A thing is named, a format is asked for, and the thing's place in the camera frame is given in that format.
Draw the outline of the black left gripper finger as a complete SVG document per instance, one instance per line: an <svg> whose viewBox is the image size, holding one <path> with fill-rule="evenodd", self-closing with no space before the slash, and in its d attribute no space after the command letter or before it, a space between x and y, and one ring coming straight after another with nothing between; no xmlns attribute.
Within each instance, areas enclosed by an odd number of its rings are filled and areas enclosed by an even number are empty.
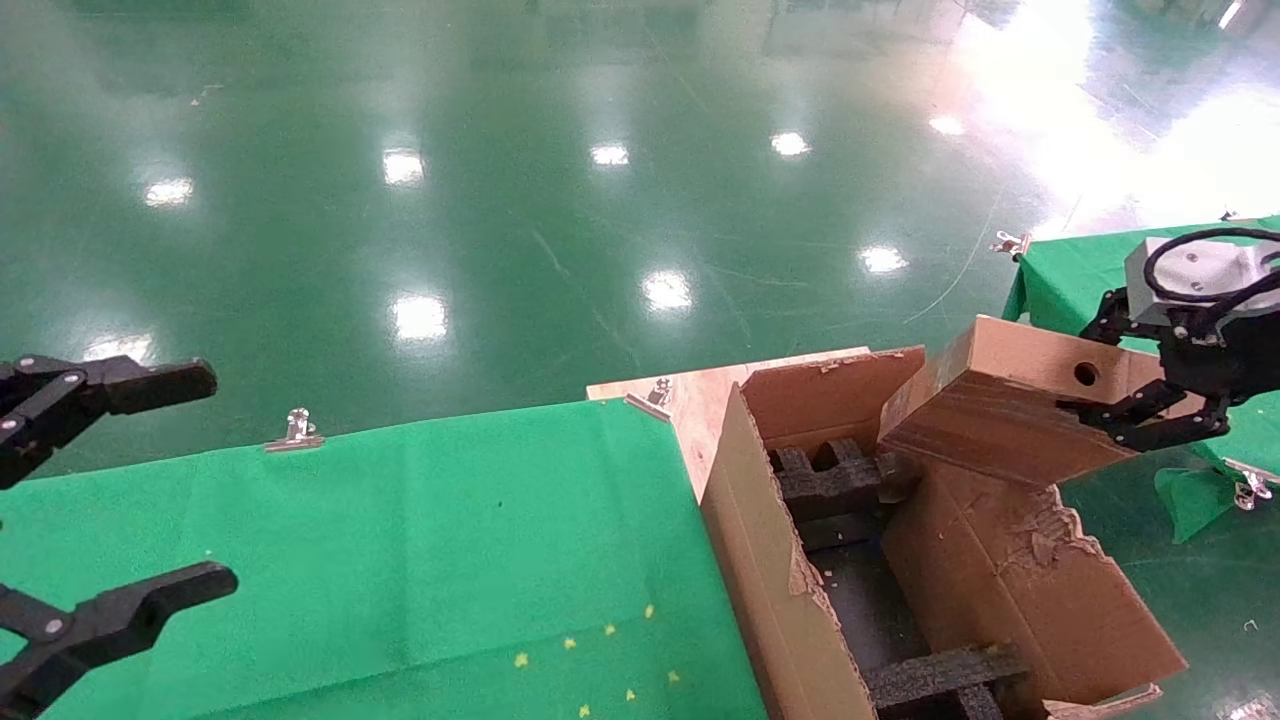
<svg viewBox="0 0 1280 720"><path fill-rule="evenodd" d="M238 588L238 577L219 562L104 591L72 611L4 585L1 626L24 646L3 664L3 717L40 717L88 673L148 652L174 615Z"/></svg>
<svg viewBox="0 0 1280 720"><path fill-rule="evenodd" d="M209 398L218 375L202 359L145 366L122 355L67 361L27 355L1 365L1 487L28 479L108 415Z"/></svg>

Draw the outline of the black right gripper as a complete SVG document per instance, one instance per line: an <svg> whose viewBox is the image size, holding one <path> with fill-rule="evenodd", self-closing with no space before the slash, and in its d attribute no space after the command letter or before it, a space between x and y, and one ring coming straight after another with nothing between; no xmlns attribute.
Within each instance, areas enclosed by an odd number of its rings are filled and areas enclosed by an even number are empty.
<svg viewBox="0 0 1280 720"><path fill-rule="evenodd" d="M1128 288L1106 291L1080 337L1108 346L1125 337L1164 342L1165 380L1152 380L1115 404L1060 400L1059 409L1138 454L1225 436L1231 401L1279 388L1277 297L1252 309L1234 307L1212 323L1202 320L1208 310L1208 304L1169 304L1164 313L1147 307L1134 314ZM1204 397L1202 407L1169 416L1188 392Z"/></svg>

